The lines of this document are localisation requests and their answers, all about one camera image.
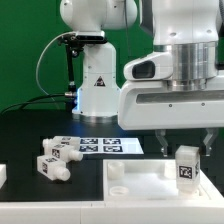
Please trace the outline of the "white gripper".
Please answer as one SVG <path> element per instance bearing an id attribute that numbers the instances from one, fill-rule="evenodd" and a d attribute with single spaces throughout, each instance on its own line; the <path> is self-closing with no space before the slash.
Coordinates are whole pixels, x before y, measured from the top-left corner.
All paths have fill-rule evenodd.
<path id="1" fill-rule="evenodd" d="M 171 92 L 162 81 L 127 81 L 120 92 L 118 124 L 124 130 L 156 130 L 164 157 L 164 129 L 207 128 L 203 154 L 209 156 L 219 134 L 215 127 L 224 127 L 224 75 L 208 80 L 199 91 Z"/>

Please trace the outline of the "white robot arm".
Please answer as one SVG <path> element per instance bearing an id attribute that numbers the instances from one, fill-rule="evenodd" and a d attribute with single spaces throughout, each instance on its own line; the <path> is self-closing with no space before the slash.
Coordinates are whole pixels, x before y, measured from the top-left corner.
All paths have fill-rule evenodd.
<path id="1" fill-rule="evenodd" d="M 224 0 L 61 0 L 70 41 L 85 53 L 77 111 L 84 117 L 116 115 L 124 130 L 204 128 L 208 151 L 224 125 L 224 70 L 217 64 Z M 96 98 L 99 77 L 114 69 L 102 52 L 108 30 L 124 29 L 130 56 L 118 91 Z"/>

